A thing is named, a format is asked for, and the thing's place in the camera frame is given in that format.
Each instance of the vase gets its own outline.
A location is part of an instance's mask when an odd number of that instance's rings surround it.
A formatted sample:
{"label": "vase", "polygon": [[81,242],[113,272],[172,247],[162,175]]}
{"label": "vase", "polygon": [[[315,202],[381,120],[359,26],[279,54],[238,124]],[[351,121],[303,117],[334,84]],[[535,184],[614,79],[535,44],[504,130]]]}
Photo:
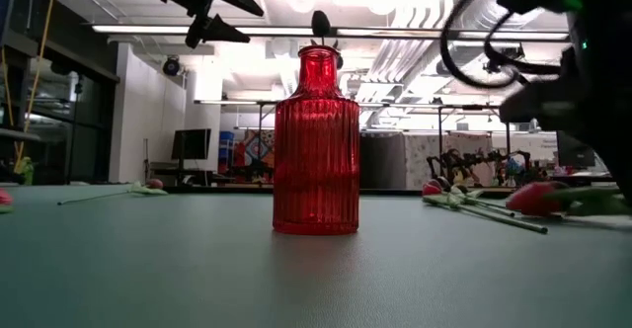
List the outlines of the vase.
{"label": "vase", "polygon": [[338,52],[299,53],[296,91],[276,106],[273,227],[288,234],[357,231],[359,106],[337,83]]}

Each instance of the green table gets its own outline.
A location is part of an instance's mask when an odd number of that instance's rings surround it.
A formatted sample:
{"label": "green table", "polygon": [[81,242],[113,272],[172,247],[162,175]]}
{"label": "green table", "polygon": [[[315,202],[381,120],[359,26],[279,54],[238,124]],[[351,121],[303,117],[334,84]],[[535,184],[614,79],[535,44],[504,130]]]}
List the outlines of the green table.
{"label": "green table", "polygon": [[631,327],[632,233],[548,235],[366,197],[360,231],[272,232],[272,197],[10,189],[0,327]]}

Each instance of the black cable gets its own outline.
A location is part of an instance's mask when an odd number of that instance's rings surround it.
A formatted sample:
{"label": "black cable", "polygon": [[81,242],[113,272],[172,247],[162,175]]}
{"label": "black cable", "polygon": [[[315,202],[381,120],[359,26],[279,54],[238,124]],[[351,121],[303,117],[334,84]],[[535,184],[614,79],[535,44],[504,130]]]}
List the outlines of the black cable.
{"label": "black cable", "polygon": [[476,81],[463,73],[454,63],[454,60],[450,55],[447,43],[452,25],[454,24],[456,18],[460,16],[461,13],[463,13],[463,11],[470,5],[470,3],[472,3],[472,1],[473,0],[458,0],[454,5],[454,8],[450,12],[450,15],[447,17],[445,25],[443,25],[443,30],[441,31],[441,37],[439,39],[439,49],[441,53],[441,58],[443,59],[443,64],[445,65],[445,68],[447,68],[447,70],[452,74],[452,76],[454,76],[454,78],[468,86],[482,89],[506,88],[507,86],[513,84],[513,82],[517,81],[517,79],[519,78],[520,74],[517,71],[513,70],[512,75],[508,80],[496,83],[484,83],[481,81]]}
{"label": "black cable", "polygon": [[513,12],[506,12],[505,15],[498,21],[498,23],[496,23],[496,25],[490,30],[490,33],[485,38],[485,44],[483,45],[485,55],[490,59],[490,61],[495,62],[497,65],[511,65],[517,68],[517,70],[521,73],[531,75],[559,75],[562,71],[562,68],[560,66],[532,64],[528,62],[514,60],[494,49],[494,47],[492,46],[492,36],[495,32],[498,31],[498,29],[503,26],[503,24],[509,18],[512,17],[513,14]]}

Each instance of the ceiling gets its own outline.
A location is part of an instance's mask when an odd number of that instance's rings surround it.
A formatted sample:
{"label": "ceiling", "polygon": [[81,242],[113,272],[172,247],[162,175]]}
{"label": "ceiling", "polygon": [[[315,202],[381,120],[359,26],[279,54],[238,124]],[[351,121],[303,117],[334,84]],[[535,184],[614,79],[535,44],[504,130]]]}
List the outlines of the ceiling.
{"label": "ceiling", "polygon": [[[174,3],[160,0],[59,0],[73,11],[95,24],[173,24],[188,25],[186,11]],[[440,27],[453,0],[256,0],[266,12],[256,17],[226,3],[216,1],[211,15],[235,26],[309,26],[313,10],[324,11],[337,27]],[[502,13],[494,0],[477,0],[476,5],[463,14],[462,29],[489,29],[490,21]],[[566,19],[549,12],[538,11],[506,25],[510,29],[530,31],[564,31]],[[179,53],[189,68],[200,64],[202,57],[190,53],[180,37],[123,38],[134,44],[135,52],[150,63],[160,64],[166,59],[165,49]],[[309,39],[291,41],[294,47],[309,44]],[[271,48],[271,39],[253,39],[247,45],[214,42],[205,50],[212,52],[224,72],[224,92],[229,98],[266,98],[273,88],[283,87],[291,92],[296,83],[298,62],[279,61]],[[561,50],[559,43],[524,43],[525,60],[556,63]],[[340,71],[341,88],[365,102],[384,101],[383,97],[398,102],[425,102],[441,96],[445,103],[467,104],[501,102],[507,92],[494,94],[468,88],[447,75],[436,72],[438,53],[431,41],[340,40],[339,49],[345,60]],[[485,58],[481,47],[457,47],[453,53],[467,73],[488,79],[483,70]],[[388,81],[398,87],[375,86],[370,81]]]}

